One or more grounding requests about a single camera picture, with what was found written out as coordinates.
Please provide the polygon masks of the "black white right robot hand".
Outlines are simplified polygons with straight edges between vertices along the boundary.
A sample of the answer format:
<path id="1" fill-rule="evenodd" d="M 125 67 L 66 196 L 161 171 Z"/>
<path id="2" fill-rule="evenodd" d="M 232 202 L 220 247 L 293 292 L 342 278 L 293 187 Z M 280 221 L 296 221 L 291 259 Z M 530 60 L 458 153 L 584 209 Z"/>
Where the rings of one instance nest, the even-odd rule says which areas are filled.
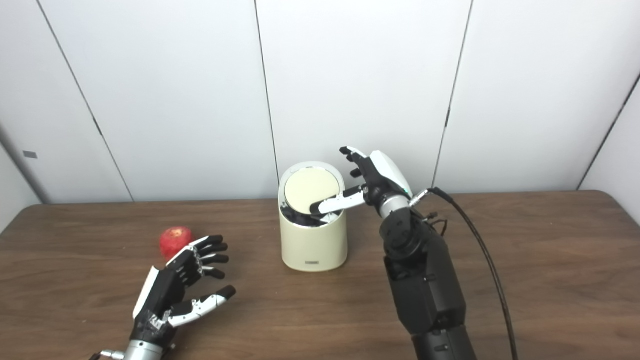
<path id="1" fill-rule="evenodd" d="M 413 193 L 409 182 L 390 157 L 379 150 L 367 156 L 352 146 L 343 146 L 339 151 L 348 162 L 357 165 L 350 175 L 353 178 L 361 177 L 364 183 L 312 203 L 312 216 L 320 217 L 366 204 L 374 207 L 378 215 L 385 219 L 392 212 L 410 207 Z"/>

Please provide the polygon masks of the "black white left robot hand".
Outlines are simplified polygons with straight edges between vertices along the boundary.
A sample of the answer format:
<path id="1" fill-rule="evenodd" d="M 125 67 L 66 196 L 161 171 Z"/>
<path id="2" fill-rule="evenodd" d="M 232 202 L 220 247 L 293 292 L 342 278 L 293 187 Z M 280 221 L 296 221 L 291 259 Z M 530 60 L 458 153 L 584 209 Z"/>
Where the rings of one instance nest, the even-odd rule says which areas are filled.
<path id="1" fill-rule="evenodd" d="M 222 235 L 197 239 L 174 255 L 162 269 L 151 267 L 134 307 L 130 341 L 169 348 L 178 328 L 205 317 L 236 294 L 233 285 L 186 300 L 186 290 L 205 277 L 223 280 L 226 274 L 212 264 L 227 264 L 228 245 Z"/>

